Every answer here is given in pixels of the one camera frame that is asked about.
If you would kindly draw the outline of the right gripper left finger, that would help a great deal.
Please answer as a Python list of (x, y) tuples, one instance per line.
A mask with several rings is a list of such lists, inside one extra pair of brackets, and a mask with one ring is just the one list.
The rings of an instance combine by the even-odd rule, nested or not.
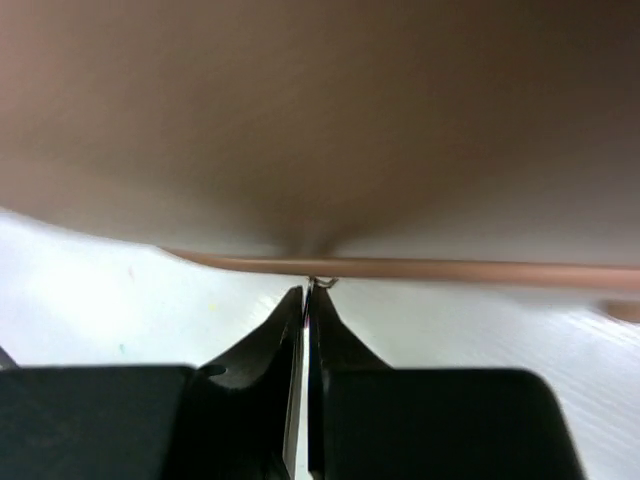
[(1, 374), (5, 479), (290, 479), (303, 291), (200, 367), (36, 367)]

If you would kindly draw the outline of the silver zipper pull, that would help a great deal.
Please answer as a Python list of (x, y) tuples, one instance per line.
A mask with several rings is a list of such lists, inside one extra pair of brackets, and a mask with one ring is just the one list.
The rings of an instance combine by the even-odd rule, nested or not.
[(319, 278), (316, 276), (310, 276), (309, 277), (309, 288), (311, 290), (313, 289), (331, 289), (337, 282), (339, 281), (338, 278)]

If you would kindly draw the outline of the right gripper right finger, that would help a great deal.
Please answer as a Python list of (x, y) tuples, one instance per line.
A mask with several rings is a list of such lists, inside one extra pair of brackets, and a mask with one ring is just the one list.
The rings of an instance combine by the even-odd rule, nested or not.
[(581, 479), (560, 405), (531, 371), (395, 369), (311, 289), (308, 469), (315, 479)]

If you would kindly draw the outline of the pink hard-shell suitcase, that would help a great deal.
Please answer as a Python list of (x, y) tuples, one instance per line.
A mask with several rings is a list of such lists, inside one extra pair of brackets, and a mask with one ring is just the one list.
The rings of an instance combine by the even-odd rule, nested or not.
[(639, 319), (635, 1), (5, 1), (1, 204), (226, 269)]

